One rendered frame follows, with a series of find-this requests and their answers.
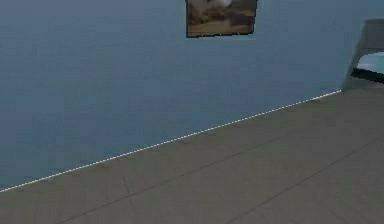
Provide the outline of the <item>brown framed wall picture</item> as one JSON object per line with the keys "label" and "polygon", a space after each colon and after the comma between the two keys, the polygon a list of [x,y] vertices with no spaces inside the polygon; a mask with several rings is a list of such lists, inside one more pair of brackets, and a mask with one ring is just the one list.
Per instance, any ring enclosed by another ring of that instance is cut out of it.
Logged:
{"label": "brown framed wall picture", "polygon": [[186,37],[249,35],[259,0],[185,0]]}

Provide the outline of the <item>bed with pale blue cover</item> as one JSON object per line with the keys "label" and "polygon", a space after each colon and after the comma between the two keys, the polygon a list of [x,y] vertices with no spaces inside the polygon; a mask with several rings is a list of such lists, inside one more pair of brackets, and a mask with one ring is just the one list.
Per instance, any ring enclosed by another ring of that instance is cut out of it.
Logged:
{"label": "bed with pale blue cover", "polygon": [[342,90],[384,84],[384,18],[364,21]]}

